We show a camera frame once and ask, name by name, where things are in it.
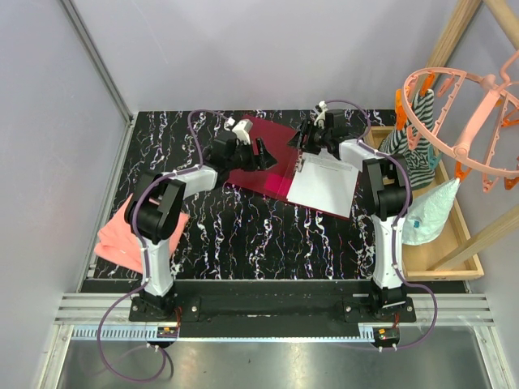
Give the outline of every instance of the white paper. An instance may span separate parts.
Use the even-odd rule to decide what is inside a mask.
[[[350,217],[358,170],[327,152],[303,153],[287,199],[291,203],[343,217]]]

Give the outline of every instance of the wooden beam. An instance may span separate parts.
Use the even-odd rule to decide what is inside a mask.
[[[459,0],[457,2],[456,8],[454,8],[444,31],[436,42],[436,46],[432,50],[432,54],[425,67],[444,67],[447,65],[447,61],[453,54],[461,35],[467,29],[480,5],[481,0]],[[427,75],[419,76],[411,101],[422,87],[426,77]]]
[[[513,13],[505,0],[484,0],[501,29],[512,42],[513,47],[519,50],[519,19]]]
[[[517,228],[519,228],[519,205],[501,215],[427,270],[448,270],[453,268]]]

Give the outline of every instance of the marble pattern tabletop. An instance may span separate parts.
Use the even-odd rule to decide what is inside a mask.
[[[374,126],[391,126],[392,110],[368,111]],[[225,116],[264,118],[297,128],[310,111],[226,111]],[[113,215],[135,189],[146,169],[171,171],[197,163],[188,112],[141,112],[137,117],[112,205]],[[354,126],[366,119],[345,110]],[[202,146],[222,129],[210,113],[194,115]],[[374,267],[374,231],[355,192],[348,220],[225,185],[189,198],[190,219],[174,253],[171,271],[178,279],[359,279]],[[133,271],[98,258],[94,279],[134,279]]]

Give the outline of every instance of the striped cloth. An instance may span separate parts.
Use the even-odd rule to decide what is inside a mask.
[[[434,102],[435,93],[432,89],[429,89],[424,97],[421,97],[420,93],[417,93],[413,101],[413,112],[428,130],[432,130],[434,125]],[[418,141],[416,148],[409,150],[405,131],[407,126],[411,126],[409,119],[405,123],[404,130],[397,130],[397,128],[395,128],[391,134],[382,141],[379,150],[386,154],[402,154],[405,157],[411,187],[413,190],[417,190],[429,185],[435,176],[434,169],[429,168],[429,147],[431,143],[422,137]],[[413,126],[413,135],[416,134],[417,130]]]

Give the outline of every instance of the gray floor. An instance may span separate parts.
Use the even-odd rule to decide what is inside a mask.
[[[421,335],[403,328],[402,344]],[[105,342],[109,361],[137,343]],[[348,350],[339,344],[183,343],[168,348],[174,362],[154,383],[126,383],[104,372],[92,341],[72,341],[60,388],[490,388],[474,334],[468,328],[436,328],[424,344],[397,353]],[[161,358],[140,350],[114,367],[144,378],[154,374]]]

